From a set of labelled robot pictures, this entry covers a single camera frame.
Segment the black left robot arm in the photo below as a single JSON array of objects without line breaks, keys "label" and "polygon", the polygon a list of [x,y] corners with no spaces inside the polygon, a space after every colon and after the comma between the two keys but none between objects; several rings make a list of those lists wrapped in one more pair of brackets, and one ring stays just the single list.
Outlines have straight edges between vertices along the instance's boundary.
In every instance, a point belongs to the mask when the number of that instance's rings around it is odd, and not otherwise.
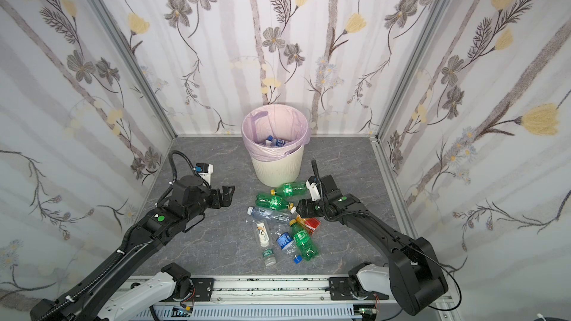
[{"label": "black left robot arm", "polygon": [[99,320],[98,313],[117,289],[177,234],[190,231],[189,221],[205,216],[209,208],[230,207],[234,186],[212,189],[178,150],[169,153],[168,161],[172,181],[156,208],[132,225],[118,249],[68,294],[34,306],[32,320]]}]

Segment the orange red drink bottle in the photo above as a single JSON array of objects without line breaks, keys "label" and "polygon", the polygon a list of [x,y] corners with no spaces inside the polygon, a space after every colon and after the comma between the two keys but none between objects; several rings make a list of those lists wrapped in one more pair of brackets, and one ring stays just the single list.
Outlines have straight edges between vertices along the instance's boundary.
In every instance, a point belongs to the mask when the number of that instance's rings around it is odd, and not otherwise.
[{"label": "orange red drink bottle", "polygon": [[316,218],[303,218],[297,212],[296,207],[290,209],[293,219],[312,236],[321,226],[321,222]]}]

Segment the soda water bottle blue cap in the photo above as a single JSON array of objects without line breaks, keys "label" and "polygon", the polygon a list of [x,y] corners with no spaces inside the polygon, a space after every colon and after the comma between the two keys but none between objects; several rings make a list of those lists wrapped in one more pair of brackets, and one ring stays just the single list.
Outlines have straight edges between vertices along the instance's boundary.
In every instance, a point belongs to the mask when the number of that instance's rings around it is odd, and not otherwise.
[{"label": "soda water bottle blue cap", "polygon": [[280,138],[275,138],[273,136],[268,136],[265,140],[266,147],[284,147],[287,144],[287,141],[284,141]]}]

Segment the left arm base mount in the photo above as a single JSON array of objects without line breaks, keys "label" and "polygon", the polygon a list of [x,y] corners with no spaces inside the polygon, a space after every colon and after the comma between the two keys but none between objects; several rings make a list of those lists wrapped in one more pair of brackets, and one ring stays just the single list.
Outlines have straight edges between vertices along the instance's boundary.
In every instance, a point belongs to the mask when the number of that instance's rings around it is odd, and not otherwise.
[{"label": "left arm base mount", "polygon": [[195,277],[176,263],[170,263],[161,269],[175,282],[173,293],[166,298],[168,302],[209,302],[214,291],[214,278]]}]

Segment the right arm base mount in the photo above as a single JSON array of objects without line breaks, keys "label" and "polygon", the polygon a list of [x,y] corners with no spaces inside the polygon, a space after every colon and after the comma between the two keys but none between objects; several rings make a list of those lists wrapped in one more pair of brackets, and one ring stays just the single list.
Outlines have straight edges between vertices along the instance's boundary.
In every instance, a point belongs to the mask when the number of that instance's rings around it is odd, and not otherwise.
[{"label": "right arm base mount", "polygon": [[390,296],[375,291],[366,291],[357,278],[357,273],[371,265],[371,262],[363,262],[352,268],[347,276],[331,276],[328,279],[330,298],[333,301],[373,301],[389,300]]}]

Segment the white label small bottle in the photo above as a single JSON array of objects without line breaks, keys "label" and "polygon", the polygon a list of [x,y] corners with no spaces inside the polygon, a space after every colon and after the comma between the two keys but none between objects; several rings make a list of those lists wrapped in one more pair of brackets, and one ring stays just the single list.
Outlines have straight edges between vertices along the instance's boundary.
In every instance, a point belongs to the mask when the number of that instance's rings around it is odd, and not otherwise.
[{"label": "white label small bottle", "polygon": [[269,236],[269,229],[265,221],[255,221],[254,229],[257,236],[257,241],[260,243],[262,248],[267,248],[271,244],[271,238]]}]

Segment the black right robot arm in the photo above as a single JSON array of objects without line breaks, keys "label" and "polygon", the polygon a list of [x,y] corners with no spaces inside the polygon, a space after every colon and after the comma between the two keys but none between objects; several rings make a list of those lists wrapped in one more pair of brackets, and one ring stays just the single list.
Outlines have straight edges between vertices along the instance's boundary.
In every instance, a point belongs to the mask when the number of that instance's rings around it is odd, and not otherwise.
[{"label": "black right robot arm", "polygon": [[370,263],[356,270],[361,289],[393,297],[411,316],[430,308],[447,294],[447,270],[427,239],[412,239],[400,233],[370,212],[357,197],[343,194],[331,175],[320,175],[315,159],[312,170],[309,182],[316,184],[319,198],[299,201],[300,216],[343,224],[361,235],[388,261],[387,267]]}]

